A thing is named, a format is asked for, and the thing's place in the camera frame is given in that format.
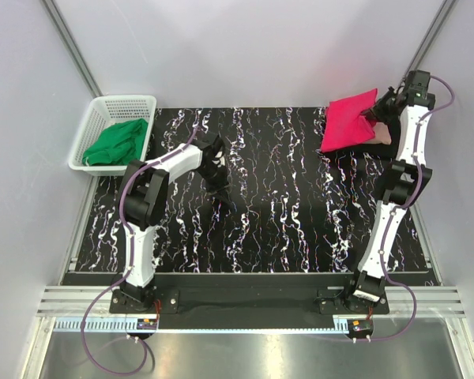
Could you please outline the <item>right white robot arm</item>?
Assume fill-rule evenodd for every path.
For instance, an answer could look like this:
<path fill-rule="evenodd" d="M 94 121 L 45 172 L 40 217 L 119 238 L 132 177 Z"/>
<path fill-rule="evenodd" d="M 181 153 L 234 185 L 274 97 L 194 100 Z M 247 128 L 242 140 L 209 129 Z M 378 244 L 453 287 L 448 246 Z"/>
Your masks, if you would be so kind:
<path fill-rule="evenodd" d="M 342 304 L 351 313 L 365 313 L 384 301 L 386 265 L 397 230 L 431 179 L 424 153 L 427 126 L 435 108 L 430 81 L 427 71 L 412 70 L 402 88 L 389 88 L 373 107 L 362 112 L 368 121 L 398 121 L 401 135 L 396 158 L 376 184 L 377 209 L 369 243 L 342 295 Z"/>

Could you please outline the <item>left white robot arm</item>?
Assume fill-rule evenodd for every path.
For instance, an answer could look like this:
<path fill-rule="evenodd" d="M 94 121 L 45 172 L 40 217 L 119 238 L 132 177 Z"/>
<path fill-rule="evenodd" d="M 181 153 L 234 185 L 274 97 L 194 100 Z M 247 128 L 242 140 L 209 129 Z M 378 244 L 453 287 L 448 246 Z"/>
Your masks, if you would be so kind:
<path fill-rule="evenodd" d="M 231 205 L 225 143 L 217 133 L 190 137 L 156 159 L 131 161 L 118 192 L 118 212 L 126 236 L 127 266 L 118 282 L 119 292 L 139 313 L 155 302 L 152 251 L 157 226 L 167 205 L 168 187 L 178 178 L 197 172 L 210 197 Z"/>

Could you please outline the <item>red t-shirt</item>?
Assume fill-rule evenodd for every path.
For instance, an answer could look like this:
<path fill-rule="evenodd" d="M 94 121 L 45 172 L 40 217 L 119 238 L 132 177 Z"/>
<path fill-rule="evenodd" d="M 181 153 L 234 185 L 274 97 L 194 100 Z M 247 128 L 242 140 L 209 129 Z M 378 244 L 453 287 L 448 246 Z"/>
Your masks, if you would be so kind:
<path fill-rule="evenodd" d="M 364 144 L 375 138 L 375 122 L 368 121 L 363 112 L 375 105 L 377 94 L 378 90 L 374 88 L 329 103 L 325 112 L 322 152 Z"/>

